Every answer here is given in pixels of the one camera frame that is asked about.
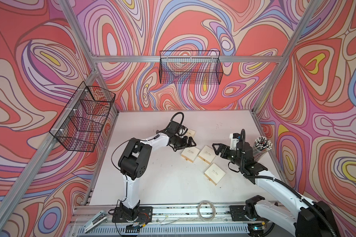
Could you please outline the cream drawer jewelry box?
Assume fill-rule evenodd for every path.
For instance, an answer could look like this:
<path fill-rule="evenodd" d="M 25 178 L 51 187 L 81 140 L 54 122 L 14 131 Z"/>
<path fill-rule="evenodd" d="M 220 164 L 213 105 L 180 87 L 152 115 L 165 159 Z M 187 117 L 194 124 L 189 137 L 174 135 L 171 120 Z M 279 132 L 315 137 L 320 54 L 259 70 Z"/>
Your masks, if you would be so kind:
<path fill-rule="evenodd" d="M 196 147 L 185 148 L 181 153 L 181 157 L 184 158 L 186 161 L 194 163 L 199 153 L 200 150 Z"/>

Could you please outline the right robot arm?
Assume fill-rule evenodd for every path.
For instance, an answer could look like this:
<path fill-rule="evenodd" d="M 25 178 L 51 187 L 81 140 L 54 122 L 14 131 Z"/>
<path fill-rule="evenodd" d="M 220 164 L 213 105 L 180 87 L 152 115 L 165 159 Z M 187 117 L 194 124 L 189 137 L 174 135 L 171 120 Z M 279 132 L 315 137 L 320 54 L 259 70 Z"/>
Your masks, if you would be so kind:
<path fill-rule="evenodd" d="M 229 146 L 222 143 L 212 144 L 215 154 L 236 165 L 237 173 L 268 192 L 281 204 L 277 206 L 261 195 L 251 197 L 245 201 L 242 210 L 245 219 L 251 221 L 267 219 L 295 237 L 340 236 L 328 204 L 305 197 L 256 161 L 256 155 L 261 155 L 272 148 L 272 143 L 267 137 L 259 137 L 254 145 L 250 145 L 246 141 L 243 129 L 240 133 L 231 134 L 230 141 Z"/>

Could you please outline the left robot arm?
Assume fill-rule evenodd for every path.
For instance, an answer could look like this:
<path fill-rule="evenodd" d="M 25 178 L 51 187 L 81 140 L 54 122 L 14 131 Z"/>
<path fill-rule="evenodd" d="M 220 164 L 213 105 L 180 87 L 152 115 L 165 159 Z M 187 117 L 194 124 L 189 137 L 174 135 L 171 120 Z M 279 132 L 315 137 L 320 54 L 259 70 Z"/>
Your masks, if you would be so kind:
<path fill-rule="evenodd" d="M 125 197 L 120 201 L 120 209 L 131 215 L 140 205 L 139 179 L 146 172 L 151 153 L 163 147 L 170 147 L 174 152 L 195 147 L 188 128 L 183 125 L 184 113 L 177 112 L 163 130 L 156 131 L 154 136 L 144 139 L 131 138 L 122 152 L 118 169 L 123 175 Z"/>

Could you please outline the cream jewelry box middle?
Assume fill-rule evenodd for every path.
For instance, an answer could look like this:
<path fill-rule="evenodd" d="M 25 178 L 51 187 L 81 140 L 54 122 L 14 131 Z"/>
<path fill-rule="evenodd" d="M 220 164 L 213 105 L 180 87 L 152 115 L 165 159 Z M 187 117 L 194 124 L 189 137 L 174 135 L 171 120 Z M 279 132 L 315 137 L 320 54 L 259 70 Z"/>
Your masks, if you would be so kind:
<path fill-rule="evenodd" d="M 209 165 L 214 161 L 216 156 L 217 155 L 215 154 L 214 149 L 207 145 L 204 146 L 204 148 L 198 154 L 198 157 Z"/>

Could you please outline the small cream jewelry box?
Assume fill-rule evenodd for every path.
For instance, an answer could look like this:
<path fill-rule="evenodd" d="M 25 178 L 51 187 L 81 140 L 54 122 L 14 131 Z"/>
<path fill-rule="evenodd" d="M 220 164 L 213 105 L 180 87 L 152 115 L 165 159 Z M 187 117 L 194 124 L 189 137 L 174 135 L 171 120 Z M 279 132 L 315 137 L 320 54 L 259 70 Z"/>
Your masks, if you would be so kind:
<path fill-rule="evenodd" d="M 194 137 L 196 134 L 196 131 L 192 130 L 192 129 L 187 129 L 187 132 L 185 133 L 185 136 L 187 137 Z"/>

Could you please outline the cream jewelry box front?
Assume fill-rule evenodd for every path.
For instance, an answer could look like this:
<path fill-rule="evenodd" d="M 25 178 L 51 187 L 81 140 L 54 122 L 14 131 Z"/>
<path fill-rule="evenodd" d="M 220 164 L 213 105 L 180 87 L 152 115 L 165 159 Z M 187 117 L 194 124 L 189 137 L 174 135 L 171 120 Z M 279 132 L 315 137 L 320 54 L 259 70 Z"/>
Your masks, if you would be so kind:
<path fill-rule="evenodd" d="M 204 175 L 214 184 L 217 185 L 222 178 L 225 176 L 226 172 L 223 171 L 215 163 L 211 164 L 204 172 Z"/>

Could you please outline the cup of pencils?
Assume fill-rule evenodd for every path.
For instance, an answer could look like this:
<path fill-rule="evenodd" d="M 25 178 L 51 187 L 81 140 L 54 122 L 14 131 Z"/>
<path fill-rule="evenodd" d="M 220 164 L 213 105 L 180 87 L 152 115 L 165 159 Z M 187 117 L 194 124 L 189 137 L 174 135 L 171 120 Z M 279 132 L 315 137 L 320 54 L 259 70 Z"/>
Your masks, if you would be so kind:
<path fill-rule="evenodd" d="M 265 136 L 259 137 L 255 140 L 253 146 L 253 157 L 254 160 L 258 161 L 265 153 L 273 148 L 273 144 Z"/>

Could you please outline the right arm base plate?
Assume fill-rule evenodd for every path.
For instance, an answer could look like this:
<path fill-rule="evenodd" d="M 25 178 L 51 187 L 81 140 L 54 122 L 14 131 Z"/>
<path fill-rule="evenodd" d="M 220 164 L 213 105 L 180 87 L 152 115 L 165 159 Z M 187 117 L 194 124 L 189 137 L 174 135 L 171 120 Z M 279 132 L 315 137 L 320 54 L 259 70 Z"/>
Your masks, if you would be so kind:
<path fill-rule="evenodd" d="M 245 205 L 230 205 L 229 214 L 232 221 L 250 221 L 250 222 L 269 222 L 268 219 L 262 217 L 247 217 Z"/>

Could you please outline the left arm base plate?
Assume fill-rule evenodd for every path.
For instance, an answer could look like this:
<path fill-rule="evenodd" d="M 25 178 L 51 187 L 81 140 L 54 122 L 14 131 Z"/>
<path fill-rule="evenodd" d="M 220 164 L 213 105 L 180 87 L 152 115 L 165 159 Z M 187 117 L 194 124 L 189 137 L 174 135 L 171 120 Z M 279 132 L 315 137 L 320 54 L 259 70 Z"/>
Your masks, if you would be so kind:
<path fill-rule="evenodd" d="M 120 207 L 116 207 L 111 221 L 112 223 L 149 223 L 152 221 L 153 207 L 141 206 L 135 213 L 137 216 L 128 217 Z"/>

